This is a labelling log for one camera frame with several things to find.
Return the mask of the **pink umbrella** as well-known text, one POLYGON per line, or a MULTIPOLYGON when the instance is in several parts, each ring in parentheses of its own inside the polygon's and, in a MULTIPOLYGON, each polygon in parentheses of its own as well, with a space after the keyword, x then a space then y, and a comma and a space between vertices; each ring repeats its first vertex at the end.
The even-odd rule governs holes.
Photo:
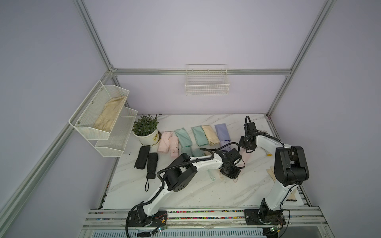
POLYGON ((176 159, 179 156, 179 139, 177 136, 169 138, 169 153, 171 159, 176 159))
POLYGON ((240 155, 245 164, 248 164, 250 162, 250 158, 253 152, 254 152, 253 150, 246 150, 243 148, 240 150, 240 155))

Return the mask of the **yellow umbrella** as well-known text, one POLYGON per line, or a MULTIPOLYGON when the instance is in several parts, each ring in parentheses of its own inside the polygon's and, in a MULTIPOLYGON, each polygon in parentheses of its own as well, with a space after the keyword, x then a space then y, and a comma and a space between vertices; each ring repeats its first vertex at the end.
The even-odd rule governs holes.
POLYGON ((215 131, 212 129, 210 125, 203 125, 201 127, 204 131, 204 134, 208 140, 209 145, 217 145, 220 143, 220 140, 217 134, 215 133, 215 131))

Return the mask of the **purple umbrella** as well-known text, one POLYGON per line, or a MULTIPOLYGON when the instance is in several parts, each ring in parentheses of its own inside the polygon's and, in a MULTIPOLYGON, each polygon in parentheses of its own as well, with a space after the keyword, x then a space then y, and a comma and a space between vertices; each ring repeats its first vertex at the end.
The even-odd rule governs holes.
POLYGON ((220 141, 231 141, 226 124, 217 124, 215 125, 215 129, 217 132, 217 137, 220 141))
POLYGON ((231 151, 232 149, 232 142, 230 140, 222 140, 220 141, 220 150, 223 151, 231 151))

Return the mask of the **teal umbrella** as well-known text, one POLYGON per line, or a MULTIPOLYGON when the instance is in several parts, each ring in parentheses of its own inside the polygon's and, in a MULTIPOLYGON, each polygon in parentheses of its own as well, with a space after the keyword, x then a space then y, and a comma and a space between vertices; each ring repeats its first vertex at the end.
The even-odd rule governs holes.
POLYGON ((192 148, 191 146, 184 146, 181 148, 182 154, 187 154, 190 157, 193 157, 192 148))
MULTIPOLYGON (((210 156, 210 155, 211 155, 210 152, 201 150, 200 148, 195 149, 195 150, 192 152, 192 154, 193 154, 194 157, 203 157, 203 156, 210 156)), ((215 176, 213 175, 213 172, 212 172, 211 170, 207 170, 207 172, 208 172, 208 175, 209 175, 210 179, 211 179, 212 181, 215 181, 216 178, 215 178, 215 176)))
POLYGON ((209 144, 202 126, 192 127, 192 132, 194 134, 195 141, 198 146, 201 147, 209 144))
POLYGON ((192 147, 192 140, 184 128, 175 130, 175 134, 179 139, 179 143, 180 143, 181 148, 184 146, 191 146, 192 147))

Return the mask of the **black umbrella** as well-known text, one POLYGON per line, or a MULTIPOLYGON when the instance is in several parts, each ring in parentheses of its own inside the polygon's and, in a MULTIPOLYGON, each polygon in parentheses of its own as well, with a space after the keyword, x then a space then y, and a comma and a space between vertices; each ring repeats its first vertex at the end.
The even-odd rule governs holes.
POLYGON ((149 190, 149 180, 156 178, 156 169, 157 169, 157 163, 158 163, 158 153, 149 153, 148 159, 147 159, 147 175, 146 175, 146 183, 144 186, 144 190, 148 192, 149 190))

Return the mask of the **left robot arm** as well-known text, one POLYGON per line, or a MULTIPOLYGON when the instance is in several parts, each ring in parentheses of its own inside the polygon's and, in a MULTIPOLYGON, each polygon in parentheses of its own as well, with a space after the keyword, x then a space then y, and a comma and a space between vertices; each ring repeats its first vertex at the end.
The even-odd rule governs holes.
POLYGON ((132 221, 134 212, 137 213, 141 225, 149 225, 159 212, 161 203, 171 194, 184 189, 197 172, 219 170, 222 175, 232 180, 235 180, 240 174, 242 168, 238 164, 242 161, 242 156, 238 143, 229 142, 220 148, 201 148, 200 150, 207 154, 201 157, 191 157, 183 153, 166 168, 156 173, 156 177, 161 182, 159 188, 147 201, 135 205, 128 212, 125 224, 125 233, 128 238, 130 237, 129 222, 132 221))

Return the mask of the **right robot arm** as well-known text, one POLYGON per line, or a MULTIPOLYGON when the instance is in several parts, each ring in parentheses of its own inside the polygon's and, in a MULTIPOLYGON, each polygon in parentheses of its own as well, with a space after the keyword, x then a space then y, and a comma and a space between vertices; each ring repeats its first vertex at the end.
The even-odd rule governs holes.
POLYGON ((274 185, 261 202, 257 215, 248 215, 255 222, 265 225, 281 223, 283 204, 291 192, 309 178, 308 165, 304 149, 291 146, 270 134, 257 129, 249 116, 245 117, 245 134, 240 138, 239 146, 245 152, 254 152, 258 147, 274 156, 274 185))

